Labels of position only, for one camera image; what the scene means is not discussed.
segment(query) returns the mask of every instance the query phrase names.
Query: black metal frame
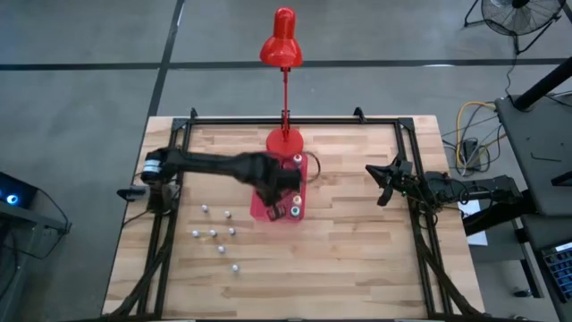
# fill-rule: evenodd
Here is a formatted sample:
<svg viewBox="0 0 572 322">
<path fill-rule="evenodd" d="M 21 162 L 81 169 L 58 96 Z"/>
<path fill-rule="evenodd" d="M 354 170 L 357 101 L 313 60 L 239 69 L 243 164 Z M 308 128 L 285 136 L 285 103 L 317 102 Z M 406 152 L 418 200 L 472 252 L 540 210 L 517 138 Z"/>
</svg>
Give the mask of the black metal frame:
<svg viewBox="0 0 572 322">
<path fill-rule="evenodd" d="M 191 109 L 190 118 L 175 118 L 172 121 L 171 137 L 169 139 L 169 147 L 174 147 L 177 143 L 178 135 L 183 131 L 183 141 L 182 148 L 187 150 L 189 148 L 190 135 L 192 127 L 195 125 L 245 125 L 245 124 L 256 124 L 256 125 L 279 125 L 281 124 L 281 118 L 279 117 L 247 117 L 247 118 L 202 118 L 198 117 L 196 110 Z M 314 118 L 314 117 L 293 117 L 290 120 L 293 125 L 302 124 L 384 124 L 393 126 L 395 130 L 395 136 L 398 146 L 397 157 L 403 160 L 407 160 L 407 151 L 405 149 L 405 141 L 403 138 L 403 132 L 405 131 L 409 137 L 409 143 L 411 145 L 413 162 L 415 163 L 416 172 L 422 174 L 424 172 L 423 165 L 421 161 L 421 155 L 419 152 L 419 146 L 417 144 L 415 125 L 412 118 L 365 118 L 361 108 L 357 107 L 354 111 L 353 116 L 349 117 L 325 117 L 325 118 Z M 177 173 L 175 177 L 176 184 L 182 187 L 183 184 L 183 173 Z M 135 285 L 133 291 L 128 295 L 122 305 L 113 313 L 109 315 L 102 316 L 99 319 L 101 321 L 148 321 L 148 320 L 159 320 L 163 315 L 164 306 L 164 296 L 166 292 L 169 265 L 171 261 L 172 247 L 174 243 L 174 232 L 177 222 L 178 209 L 180 199 L 177 198 L 174 201 L 174 210 L 167 215 L 159 215 L 155 217 L 153 222 L 153 228 L 151 231 L 151 238 L 149 241 L 149 249 L 147 252 L 147 260 L 145 265 L 145 272 L 143 276 L 139 279 Z M 427 310 L 427 315 L 430 318 L 435 312 L 435 305 L 433 299 L 433 293 L 431 289 L 431 282 L 429 278 L 429 272 L 427 270 L 427 264 L 419 248 L 417 247 L 417 239 L 423 238 L 421 233 L 421 227 L 419 225 L 420 211 L 417 207 L 413 207 L 411 200 L 408 201 L 409 204 L 409 215 L 412 222 L 412 233 L 414 241 L 416 241 L 416 254 L 417 263 L 419 266 L 419 274 L 421 276 L 421 287 L 423 289 L 424 301 Z M 164 237 L 163 244 L 160 248 L 159 245 L 159 235 L 161 231 L 161 225 L 164 217 L 168 217 L 167 231 Z M 427 223 L 431 223 L 433 219 L 430 215 L 425 218 Z M 428 240 L 430 242 L 431 251 L 436 258 L 436 261 L 440 267 L 442 267 L 442 255 L 439 246 L 439 240 L 437 238 L 437 232 L 434 225 L 427 225 L 428 229 Z M 149 285 L 156 274 L 157 269 L 161 267 L 158 288 L 156 293 L 156 303 L 153 312 L 147 312 L 147 299 L 149 295 Z M 439 283 L 440 295 L 442 298 L 443 313 L 446 315 L 452 315 L 452 307 L 450 303 L 450 297 L 443 288 L 442 284 Z M 138 304 L 136 315 L 130 315 L 136 303 Z"/>
</svg>

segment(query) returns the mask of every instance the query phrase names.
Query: gray floor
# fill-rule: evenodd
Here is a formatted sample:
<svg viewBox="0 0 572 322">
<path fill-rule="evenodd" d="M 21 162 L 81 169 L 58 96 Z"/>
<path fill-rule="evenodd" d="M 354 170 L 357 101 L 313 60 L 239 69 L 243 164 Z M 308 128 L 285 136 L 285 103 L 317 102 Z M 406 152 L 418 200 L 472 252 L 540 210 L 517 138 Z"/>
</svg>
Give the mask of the gray floor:
<svg viewBox="0 0 572 322">
<path fill-rule="evenodd" d="M 175 2 L 0 0 L 0 64 L 158 63 Z M 307 60 L 510 59 L 509 38 L 486 26 L 461 28 L 471 3 L 187 0 L 172 61 L 256 61 L 280 4 L 297 11 L 297 35 Z M 572 24 L 563 17 L 522 57 L 570 56 L 571 31 Z M 552 68 L 518 66 L 511 73 L 510 92 L 526 90 Z M 361 106 L 367 114 L 436 114 L 446 132 L 454 129 L 464 102 L 504 96 L 508 69 L 296 69 L 291 73 L 291 110 L 349 114 Z M 73 221 L 62 245 L 35 266 L 19 320 L 93 318 L 100 313 L 125 209 L 115 190 L 133 175 L 156 75 L 0 72 L 0 171 L 44 188 Z M 557 91 L 570 89 L 572 82 L 567 81 Z M 271 69 L 169 71 L 158 114 L 186 115 L 191 107 L 202 115 L 277 114 L 281 102 L 281 76 Z M 490 115 L 483 110 L 477 119 Z M 482 138 L 495 124 L 476 126 L 469 135 Z M 501 151 L 487 176 L 508 174 L 524 187 L 507 141 Z M 555 320 L 547 300 L 510 296 L 511 288 L 524 284 L 515 263 L 475 267 L 488 312 Z"/>
</svg>

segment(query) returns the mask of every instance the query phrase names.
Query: black stand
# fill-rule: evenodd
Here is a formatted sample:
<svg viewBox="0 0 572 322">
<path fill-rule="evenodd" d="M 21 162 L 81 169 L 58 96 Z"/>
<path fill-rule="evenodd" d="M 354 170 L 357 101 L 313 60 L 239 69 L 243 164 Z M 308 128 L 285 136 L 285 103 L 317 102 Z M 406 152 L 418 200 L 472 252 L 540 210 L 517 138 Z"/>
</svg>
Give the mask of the black stand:
<svg viewBox="0 0 572 322">
<path fill-rule="evenodd" d="M 551 73 L 537 82 L 532 88 L 515 100 L 514 106 L 517 110 L 527 112 L 532 104 L 550 93 L 565 80 L 572 76 L 572 57 L 560 64 Z"/>
<path fill-rule="evenodd" d="M 469 14 L 471 14 L 471 12 L 473 11 L 473 9 L 475 9 L 476 3 L 478 3 L 478 2 L 479 2 L 479 0 L 475 0 L 475 1 L 473 2 L 473 5 L 471 5 L 471 8 L 468 10 L 467 15 L 465 16 L 465 24 L 464 24 L 464 26 L 465 26 L 465 27 L 468 27 L 468 26 L 473 26 L 473 25 L 477 25 L 477 24 L 481 24 L 481 23 L 486 22 L 486 23 L 494 24 L 494 25 L 496 25 L 497 27 L 499 27 L 499 28 L 505 30 L 505 31 L 507 32 L 507 34 L 508 34 L 509 36 L 511 36 L 512 39 L 513 39 L 513 46 L 514 46 L 515 55 L 520 55 L 520 54 L 524 53 L 526 50 L 528 50 L 528 48 L 530 48 L 530 47 L 536 42 L 536 40 L 538 40 L 538 38 L 539 38 L 540 36 L 542 36 L 544 32 L 546 32 L 546 30 L 552 25 L 553 22 L 555 22 L 555 21 L 557 21 L 558 19 L 560 19 L 560 16 L 557 15 L 557 14 L 555 14 L 555 15 L 551 18 L 551 20 L 550 20 L 548 23 L 546 23 L 546 25 L 544 26 L 543 30 L 542 30 L 541 32 L 539 32 L 538 35 L 536 35 L 536 37 L 534 37 L 534 39 L 533 39 L 524 49 L 520 49 L 520 44 L 518 43 L 518 35 L 517 35 L 517 33 L 515 33 L 513 30 L 507 30 L 504 26 L 500 25 L 499 23 L 497 23 L 497 22 L 495 22 L 495 21 L 491 21 L 491 20 L 483 19 L 483 20 L 480 20 L 480 21 L 471 21 L 471 22 L 468 21 L 468 16 L 469 16 Z"/>
</svg>

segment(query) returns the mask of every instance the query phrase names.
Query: wooden table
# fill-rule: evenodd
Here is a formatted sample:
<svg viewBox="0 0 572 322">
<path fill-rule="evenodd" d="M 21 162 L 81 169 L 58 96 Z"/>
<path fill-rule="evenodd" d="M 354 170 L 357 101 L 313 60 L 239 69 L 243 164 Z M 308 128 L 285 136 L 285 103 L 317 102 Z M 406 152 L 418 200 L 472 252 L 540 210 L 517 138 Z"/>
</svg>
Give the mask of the wooden table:
<svg viewBox="0 0 572 322">
<path fill-rule="evenodd" d="M 448 171 L 436 118 L 414 119 L 425 170 Z M 167 145 L 171 123 L 171 117 L 149 120 L 138 172 L 148 151 Z M 264 150 L 271 129 L 194 126 L 189 150 L 229 155 Z M 407 203 L 394 194 L 387 207 L 377 207 L 381 192 L 365 170 L 366 164 L 388 165 L 395 157 L 393 128 L 302 125 L 299 130 L 305 149 L 322 163 L 322 175 L 307 187 L 307 212 L 300 223 L 254 221 L 249 214 L 251 187 L 230 177 L 185 174 L 164 318 L 426 317 Z M 310 164 L 308 173 L 315 170 Z M 201 211 L 203 204 L 210 215 Z M 146 201 L 131 203 L 125 219 L 145 205 Z M 232 212 L 231 219 L 224 217 L 225 210 Z M 123 229 L 104 313 L 117 308 L 139 280 L 152 222 L 152 215 L 143 216 Z M 228 234 L 229 227 L 236 229 L 235 236 Z M 210 229 L 219 236 L 209 236 Z M 193 238 L 193 230 L 201 237 Z M 442 211 L 437 232 L 447 273 L 482 310 L 458 212 Z M 217 245 L 224 245 L 226 253 L 220 254 Z M 232 272 L 233 264 L 240 265 L 238 274 Z M 432 287 L 440 311 L 434 278 Z"/>
</svg>

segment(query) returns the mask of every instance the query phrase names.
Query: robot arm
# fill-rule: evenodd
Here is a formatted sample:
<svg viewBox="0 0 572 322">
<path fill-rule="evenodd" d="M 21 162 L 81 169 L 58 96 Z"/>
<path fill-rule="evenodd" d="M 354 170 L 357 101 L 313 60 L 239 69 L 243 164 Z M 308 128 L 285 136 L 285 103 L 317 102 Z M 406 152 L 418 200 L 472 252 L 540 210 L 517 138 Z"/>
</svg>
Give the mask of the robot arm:
<svg viewBox="0 0 572 322">
<path fill-rule="evenodd" d="M 419 201 L 421 208 L 430 212 L 458 201 L 490 199 L 513 204 L 522 198 L 514 180 L 506 175 L 461 182 L 445 173 L 425 172 L 423 175 L 413 175 L 412 168 L 413 164 L 409 161 L 398 159 L 388 166 L 366 165 L 366 170 L 383 188 L 383 195 L 377 200 L 377 205 L 387 205 L 394 190 Z"/>
<path fill-rule="evenodd" d="M 232 176 L 254 186 L 267 207 L 280 201 L 284 191 L 298 191 L 302 180 L 299 169 L 284 169 L 278 159 L 264 152 L 228 157 L 160 148 L 147 154 L 141 173 L 141 180 L 151 187 L 150 200 L 153 190 L 166 185 L 179 171 Z"/>
</svg>

